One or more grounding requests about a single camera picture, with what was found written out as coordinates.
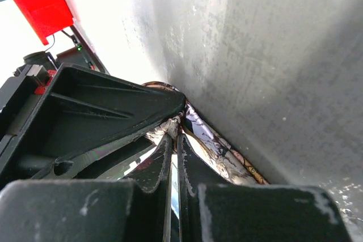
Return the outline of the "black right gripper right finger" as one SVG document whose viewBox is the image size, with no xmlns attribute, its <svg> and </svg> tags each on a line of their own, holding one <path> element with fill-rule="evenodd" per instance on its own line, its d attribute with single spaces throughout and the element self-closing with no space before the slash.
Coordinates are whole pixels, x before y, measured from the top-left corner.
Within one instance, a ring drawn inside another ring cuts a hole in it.
<svg viewBox="0 0 363 242">
<path fill-rule="evenodd" d="M 196 154 L 186 134 L 178 136 L 177 146 L 179 196 L 197 197 L 234 187 Z"/>
</svg>

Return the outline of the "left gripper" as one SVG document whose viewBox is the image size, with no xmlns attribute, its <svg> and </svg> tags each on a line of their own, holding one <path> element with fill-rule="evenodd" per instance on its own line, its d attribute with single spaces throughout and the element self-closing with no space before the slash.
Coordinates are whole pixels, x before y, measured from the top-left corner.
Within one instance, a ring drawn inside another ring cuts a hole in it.
<svg viewBox="0 0 363 242">
<path fill-rule="evenodd" d="M 60 67 L 46 51 L 23 61 L 1 87 L 3 180 L 72 179 L 184 108 L 180 92 Z"/>
</svg>

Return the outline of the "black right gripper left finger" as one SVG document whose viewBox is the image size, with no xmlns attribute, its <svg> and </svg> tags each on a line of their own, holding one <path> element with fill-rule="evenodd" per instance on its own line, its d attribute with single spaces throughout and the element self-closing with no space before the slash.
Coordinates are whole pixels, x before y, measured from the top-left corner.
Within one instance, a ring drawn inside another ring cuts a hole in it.
<svg viewBox="0 0 363 242">
<path fill-rule="evenodd" d="M 164 187 L 170 176 L 172 138 L 165 134 L 154 152 L 127 174 L 127 178 L 145 193 L 153 194 Z"/>
</svg>

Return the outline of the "brown floral patterned tie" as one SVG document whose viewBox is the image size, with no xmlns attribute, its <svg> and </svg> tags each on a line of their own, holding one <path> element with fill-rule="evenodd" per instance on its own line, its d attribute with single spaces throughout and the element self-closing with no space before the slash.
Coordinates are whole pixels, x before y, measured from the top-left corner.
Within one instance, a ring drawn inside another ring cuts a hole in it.
<svg viewBox="0 0 363 242">
<path fill-rule="evenodd" d="M 225 180 L 236 185 L 269 184 L 245 156 L 199 116 L 188 100 L 181 113 L 146 133 L 145 137 L 157 144 L 175 123 L 179 125 L 179 132 L 187 136 L 196 155 Z"/>
</svg>

